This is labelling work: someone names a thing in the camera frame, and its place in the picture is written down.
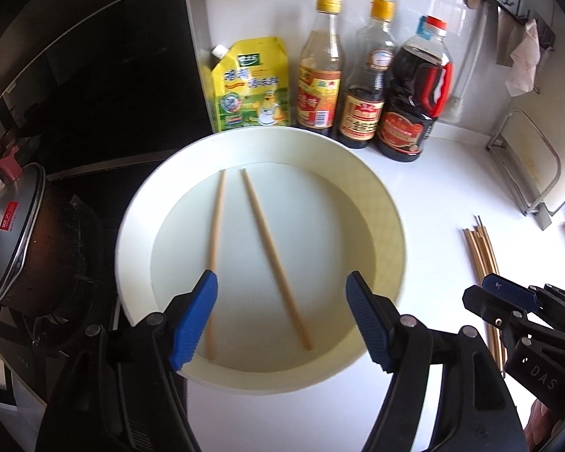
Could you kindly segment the person's right hand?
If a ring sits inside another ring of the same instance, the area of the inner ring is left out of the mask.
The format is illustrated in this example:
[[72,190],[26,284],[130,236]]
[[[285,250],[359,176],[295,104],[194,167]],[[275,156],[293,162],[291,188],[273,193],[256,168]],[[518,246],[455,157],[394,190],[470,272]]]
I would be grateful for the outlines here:
[[535,400],[531,407],[527,425],[524,428],[525,441],[530,451],[547,440],[557,425],[559,416],[541,401]]

